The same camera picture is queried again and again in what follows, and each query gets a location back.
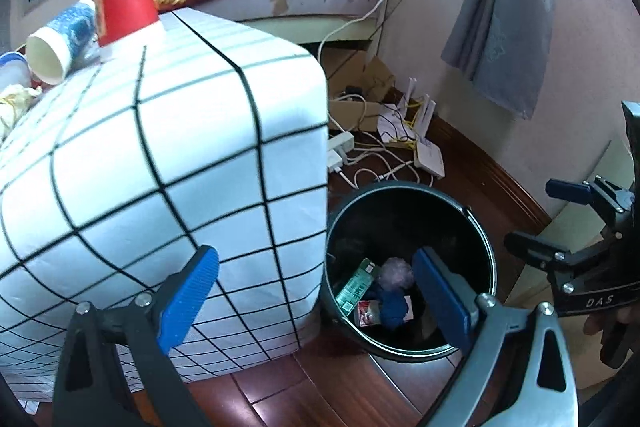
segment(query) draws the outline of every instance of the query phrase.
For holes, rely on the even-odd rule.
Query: curtain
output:
[[[442,52],[483,96],[529,120],[551,42],[555,0],[464,0]]]

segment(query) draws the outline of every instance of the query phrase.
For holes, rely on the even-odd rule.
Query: blue paper cup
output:
[[[95,3],[81,0],[27,38],[27,61],[43,82],[62,82],[95,33]]]

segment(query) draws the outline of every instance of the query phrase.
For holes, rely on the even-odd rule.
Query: crumpled paper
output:
[[[31,102],[41,93],[41,87],[31,89],[31,87],[23,87],[20,84],[4,88],[0,93],[0,143],[9,136],[18,120],[31,107]]]

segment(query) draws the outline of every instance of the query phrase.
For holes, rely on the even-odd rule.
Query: red paper cup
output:
[[[132,57],[164,36],[154,0],[95,0],[102,61]]]

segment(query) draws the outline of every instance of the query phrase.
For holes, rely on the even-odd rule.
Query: cardboard box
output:
[[[322,68],[328,81],[329,113],[345,129],[376,132],[380,103],[396,83],[396,78],[379,58],[374,57],[367,64],[366,52],[352,54],[352,50],[331,48],[322,52]],[[362,88],[364,99],[367,100],[364,115],[360,100],[332,100],[340,96],[347,86]],[[331,122],[329,129],[338,130]]]

